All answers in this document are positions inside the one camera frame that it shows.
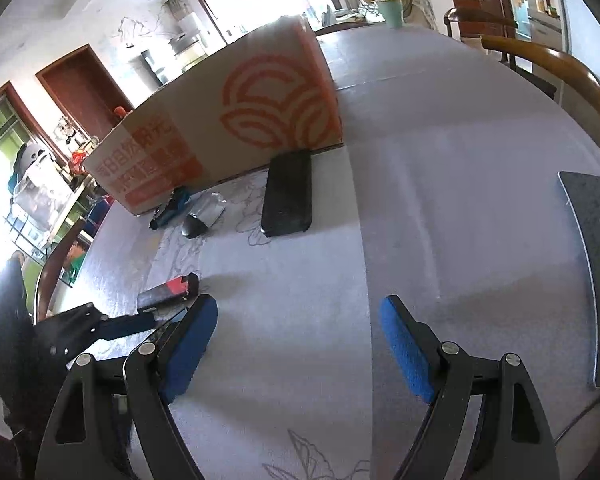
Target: metal screw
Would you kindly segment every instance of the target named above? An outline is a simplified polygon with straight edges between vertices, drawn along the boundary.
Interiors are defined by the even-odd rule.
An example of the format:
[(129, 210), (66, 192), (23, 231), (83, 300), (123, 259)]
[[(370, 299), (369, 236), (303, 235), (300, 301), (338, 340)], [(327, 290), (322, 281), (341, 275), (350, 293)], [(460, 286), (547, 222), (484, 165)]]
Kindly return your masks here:
[(445, 354), (456, 355), (460, 351), (460, 347), (452, 341), (445, 341), (442, 343), (442, 351)]
[(153, 343), (142, 343), (138, 349), (140, 355), (150, 355), (155, 352), (155, 345)]
[(504, 358), (504, 360), (509, 363), (511, 366), (518, 366), (522, 361), (520, 360), (520, 357), (518, 357), (515, 354), (507, 354), (507, 356)]
[(91, 356), (89, 354), (80, 354), (80, 355), (78, 355), (78, 358), (75, 360), (75, 363), (78, 366), (84, 366), (84, 365), (88, 365), (90, 361), (91, 361)]

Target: blue gripper pad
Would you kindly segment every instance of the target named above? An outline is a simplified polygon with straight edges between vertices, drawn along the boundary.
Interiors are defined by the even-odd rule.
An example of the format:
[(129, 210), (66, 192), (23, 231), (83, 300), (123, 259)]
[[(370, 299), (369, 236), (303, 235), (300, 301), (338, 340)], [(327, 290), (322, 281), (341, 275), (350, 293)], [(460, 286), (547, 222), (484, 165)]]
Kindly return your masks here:
[(196, 319), (189, 326), (166, 365), (160, 396), (167, 404), (171, 404), (177, 396), (187, 391), (217, 323), (218, 304), (216, 300), (209, 297), (202, 304)]
[(429, 383), (429, 363), (389, 298), (380, 304), (380, 324), (411, 393), (432, 403), (435, 393)]

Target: wooden furniture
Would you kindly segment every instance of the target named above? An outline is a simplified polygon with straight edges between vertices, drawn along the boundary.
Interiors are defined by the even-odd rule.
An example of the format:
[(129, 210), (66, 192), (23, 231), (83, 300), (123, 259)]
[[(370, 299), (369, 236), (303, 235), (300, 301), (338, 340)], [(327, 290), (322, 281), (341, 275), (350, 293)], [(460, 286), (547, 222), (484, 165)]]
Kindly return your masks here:
[[(453, 0), (453, 2), (454, 7), (469, 7), (471, 9), (481, 9), (484, 4), (484, 0)], [(478, 36), (479, 34), (499, 34), (496, 25), (491, 26), (486, 23), (459, 22), (458, 28), (460, 29), (460, 36), (466, 38)]]
[(515, 68), (515, 56), (528, 59), (571, 86), (600, 114), (600, 80), (586, 65), (570, 54), (530, 41), (513, 40), (499, 36), (483, 36), (482, 46), (509, 54)]
[(446, 25), (446, 34), (451, 38), (451, 23), (492, 23), (494, 25), (502, 26), (502, 35), (508, 36), (509, 34), (515, 35), (515, 29), (518, 28), (518, 22), (504, 18), (503, 16), (496, 16), (486, 10), (474, 9), (472, 7), (453, 7), (445, 12), (443, 18)]
[(36, 77), (62, 113), (89, 137), (104, 140), (109, 135), (120, 122), (113, 113), (116, 107), (134, 109), (88, 44), (43, 68)]
[(62, 271), (62, 264), (69, 253), (74, 242), (78, 239), (82, 228), (85, 225), (83, 218), (75, 221), (74, 225), (67, 231), (60, 243), (56, 245), (51, 254), (46, 259), (42, 267), (42, 272), (36, 283), (36, 297), (34, 300), (34, 322), (37, 323), (46, 318), (46, 313), (49, 310), (51, 297), (53, 296), (58, 278)]
[[(496, 16), (495, 14), (491, 14), (485, 10), (481, 9), (473, 9), (469, 7), (454, 7), (453, 9), (449, 9), (444, 16), (444, 22), (446, 25), (446, 33), (451, 38), (451, 23), (492, 23), (495, 25), (499, 25), (502, 28), (502, 35), (508, 36), (510, 34), (515, 36), (515, 30), (518, 28), (518, 22), (514, 20), (510, 20), (509, 18), (504, 18), (502, 16)], [(469, 46), (480, 49), (480, 39), (482, 35), (479, 34), (477, 38), (462, 38), (463, 43), (467, 43)], [(507, 62), (507, 54), (502, 53), (502, 57), (500, 62)], [(542, 92), (544, 92), (551, 99), (554, 98), (556, 87), (551, 83), (545, 81), (544, 79), (538, 77), (537, 75), (528, 72), (522, 68), (516, 67), (515, 64), (511, 65), (511, 68), (515, 70), (515, 72), (529, 81), (532, 85), (538, 87)]]
[(325, 34), (329, 34), (330, 32), (337, 32), (338, 30), (347, 30), (348, 28), (366, 27), (367, 25), (371, 25), (371, 23), (359, 23), (359, 22), (334, 23), (333, 25), (327, 25), (326, 27), (316, 30), (315, 35), (323, 36)]
[[(346, 143), (312, 157), (311, 228), (260, 237), (262, 174), (218, 186), (227, 209), (196, 240), (178, 226), (149, 231), (148, 218), (115, 203), (67, 303), (133, 314), (142, 290), (200, 272), (222, 317), (173, 413), (194, 428), (182, 433), (200, 469), (218, 478), (275, 477), (262, 463), (300, 478), (307, 459), (294, 449), (309, 449), (320, 471), (329, 460), (340, 478), (373, 456), (360, 469), (393, 478), (426, 405), (408, 392), (379, 325), (392, 293), (480, 355), (519, 354), (558, 435), (600, 393), (590, 387), (589, 272), (557, 173), (600, 176), (600, 150), (512, 71), (436, 32), (364, 27), (320, 46)], [(90, 353), (119, 357), (143, 337)], [(558, 446), (563, 478), (576, 478), (600, 444), (594, 411)], [(471, 409), (468, 427), (477, 416)], [(303, 439), (296, 448), (289, 434)], [(459, 449), (471, 440), (463, 434)], [(462, 476), (458, 465), (450, 478)]]

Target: table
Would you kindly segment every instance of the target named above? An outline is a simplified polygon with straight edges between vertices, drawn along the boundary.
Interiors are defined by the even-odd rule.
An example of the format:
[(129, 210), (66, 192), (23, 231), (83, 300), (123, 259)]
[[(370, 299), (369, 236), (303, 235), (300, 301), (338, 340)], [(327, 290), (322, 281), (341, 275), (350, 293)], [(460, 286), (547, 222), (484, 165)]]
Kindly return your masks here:
[[(304, 479), (303, 453), (327, 478), (392, 478), (426, 411), (379, 327), (392, 293), (472, 355), (519, 354), (557, 434), (597, 396), (586, 258), (557, 172), (600, 175), (600, 150), (538, 89), (441, 34), (375, 25), (319, 41), (346, 147), (313, 158), (309, 231), (263, 244), (264, 173), (219, 187), (229, 207), (203, 240), (151, 233), (115, 204), (72, 293), (116, 316), (140, 290), (201, 273), (218, 328), (172, 412), (208, 478)], [(597, 408), (560, 443), (562, 477), (599, 443)]]

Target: red and black object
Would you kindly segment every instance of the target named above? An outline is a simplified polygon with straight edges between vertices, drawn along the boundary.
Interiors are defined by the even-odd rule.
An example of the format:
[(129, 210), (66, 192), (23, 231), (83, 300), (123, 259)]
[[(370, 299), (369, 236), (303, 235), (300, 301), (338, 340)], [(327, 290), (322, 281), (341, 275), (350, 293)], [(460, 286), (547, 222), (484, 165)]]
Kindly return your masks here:
[(139, 313), (149, 312), (181, 300), (195, 298), (198, 295), (200, 280), (193, 272), (186, 276), (173, 278), (166, 283), (154, 286), (138, 294), (136, 309)]

